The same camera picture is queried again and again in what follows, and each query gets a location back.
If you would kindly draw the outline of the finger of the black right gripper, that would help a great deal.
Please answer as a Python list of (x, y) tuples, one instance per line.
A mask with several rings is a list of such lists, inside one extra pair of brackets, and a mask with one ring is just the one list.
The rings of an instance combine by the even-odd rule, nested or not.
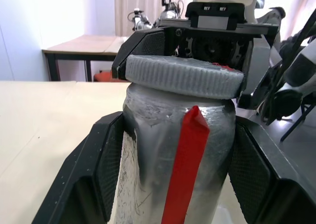
[(172, 28), (136, 31), (121, 45), (112, 64), (112, 78), (126, 79), (125, 68), (129, 55), (170, 56), (172, 52)]
[(251, 94), (254, 91), (254, 82), (251, 78), (251, 60), (253, 53), (254, 43), (250, 41), (248, 44), (248, 49), (245, 55), (244, 64), (242, 66), (242, 72), (244, 74), (244, 78), (242, 84), (240, 86), (240, 94), (237, 99), (237, 106), (242, 109), (248, 109), (251, 101)]

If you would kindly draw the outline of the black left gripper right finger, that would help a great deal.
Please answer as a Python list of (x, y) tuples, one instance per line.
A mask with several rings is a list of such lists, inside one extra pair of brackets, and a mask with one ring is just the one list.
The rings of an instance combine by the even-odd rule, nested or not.
[(285, 153), (238, 116), (229, 176), (248, 224), (316, 224), (316, 143)]

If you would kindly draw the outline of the white ribbed jar lid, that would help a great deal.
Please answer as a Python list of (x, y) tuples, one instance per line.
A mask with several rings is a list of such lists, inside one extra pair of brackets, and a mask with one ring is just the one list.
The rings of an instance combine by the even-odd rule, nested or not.
[(130, 55), (126, 60), (125, 77), (149, 88), (227, 100), (237, 96), (244, 74), (192, 58)]

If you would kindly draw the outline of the silver background robot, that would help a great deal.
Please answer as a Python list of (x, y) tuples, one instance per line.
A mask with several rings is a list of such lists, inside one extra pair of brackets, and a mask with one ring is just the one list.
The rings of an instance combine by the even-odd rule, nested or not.
[(135, 8), (133, 12), (129, 13), (127, 19), (129, 22), (132, 22), (134, 24), (132, 28), (134, 32), (152, 29), (154, 27), (153, 24), (149, 21), (144, 11), (140, 10), (139, 8)]
[(184, 10), (184, 2), (178, 0), (174, 2), (172, 0), (161, 0), (161, 5), (164, 10), (155, 21), (155, 27), (159, 27), (162, 19), (180, 19)]

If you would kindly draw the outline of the wooden table with black legs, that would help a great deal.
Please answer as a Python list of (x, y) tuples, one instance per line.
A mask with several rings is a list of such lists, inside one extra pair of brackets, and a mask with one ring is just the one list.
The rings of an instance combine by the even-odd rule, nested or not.
[(58, 61), (84, 61), (85, 77), (92, 82), (92, 61), (114, 61), (128, 37), (82, 35), (76, 39), (43, 49), (51, 81), (60, 81)]

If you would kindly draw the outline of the red object under table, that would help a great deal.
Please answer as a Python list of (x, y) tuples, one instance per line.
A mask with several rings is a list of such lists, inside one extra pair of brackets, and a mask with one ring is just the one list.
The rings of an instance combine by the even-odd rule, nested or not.
[(112, 73), (111, 71), (104, 71), (94, 75), (93, 77), (95, 82), (112, 82)]

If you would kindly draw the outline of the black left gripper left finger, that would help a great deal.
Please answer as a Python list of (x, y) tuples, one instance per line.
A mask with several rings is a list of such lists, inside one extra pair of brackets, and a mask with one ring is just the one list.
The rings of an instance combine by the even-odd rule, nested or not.
[(62, 164), (32, 224), (107, 224), (124, 132), (122, 112), (100, 118)]

